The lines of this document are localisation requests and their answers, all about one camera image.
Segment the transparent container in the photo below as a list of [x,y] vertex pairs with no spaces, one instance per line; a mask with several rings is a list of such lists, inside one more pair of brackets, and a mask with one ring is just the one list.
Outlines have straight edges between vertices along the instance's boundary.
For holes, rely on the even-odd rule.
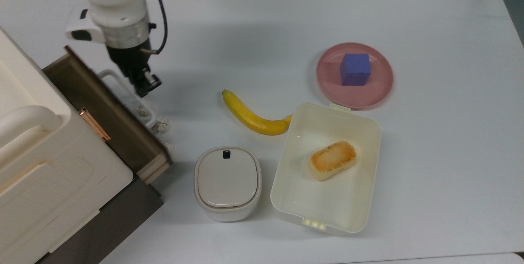
[[[296,109],[271,189],[271,203],[280,219],[336,236],[365,227],[381,130],[376,121],[349,111],[337,105],[329,108],[308,102]],[[317,181],[309,170],[309,159],[341,140],[355,148],[355,165]]]

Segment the purple cube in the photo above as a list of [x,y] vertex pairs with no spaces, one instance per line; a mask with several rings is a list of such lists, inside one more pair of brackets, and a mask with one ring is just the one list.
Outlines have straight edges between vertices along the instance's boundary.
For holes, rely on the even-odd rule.
[[346,53],[340,64],[340,78],[343,86],[363,86],[371,74],[369,54]]

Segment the small white container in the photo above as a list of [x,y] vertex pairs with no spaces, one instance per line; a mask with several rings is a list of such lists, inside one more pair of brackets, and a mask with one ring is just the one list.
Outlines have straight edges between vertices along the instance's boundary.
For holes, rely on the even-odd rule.
[[194,191],[212,219],[238,221],[253,212],[262,191],[257,158],[242,147],[219,147],[196,162]]
[[[296,109],[271,189],[271,203],[280,219],[336,236],[365,227],[381,131],[374,120],[349,111],[337,105],[328,108],[312,103]],[[309,159],[341,140],[355,148],[355,165],[317,181],[309,170]]]

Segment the banana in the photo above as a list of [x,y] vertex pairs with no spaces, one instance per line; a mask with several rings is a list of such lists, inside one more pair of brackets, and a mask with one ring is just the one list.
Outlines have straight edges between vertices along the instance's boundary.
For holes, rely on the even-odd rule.
[[224,89],[222,91],[222,98],[231,113],[233,113],[242,124],[260,134],[279,135],[286,132],[293,117],[293,115],[290,115],[286,119],[276,121],[262,119],[252,113],[231,91]]

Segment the white table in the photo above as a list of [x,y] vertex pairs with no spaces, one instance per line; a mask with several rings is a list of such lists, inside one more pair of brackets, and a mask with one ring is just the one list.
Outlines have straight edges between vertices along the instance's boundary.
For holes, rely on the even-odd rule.
[[514,253],[392,260],[372,264],[522,264],[524,260]]
[[[42,67],[70,44],[94,70],[105,47],[62,32],[84,0],[0,0],[0,25]],[[150,16],[160,23],[155,0]],[[165,205],[104,261],[333,263],[524,250],[524,49],[502,0],[164,0],[170,36],[150,59],[163,85],[147,98],[167,115],[161,136],[176,166],[154,183]],[[153,46],[162,31],[154,31]],[[355,111],[382,126],[367,227],[332,237],[273,215],[269,192],[285,135],[249,131],[222,89],[268,119],[301,102],[329,105],[320,55],[360,42],[391,63],[379,107]],[[208,218],[193,195],[207,149],[241,145],[262,167],[262,196],[245,221]]]

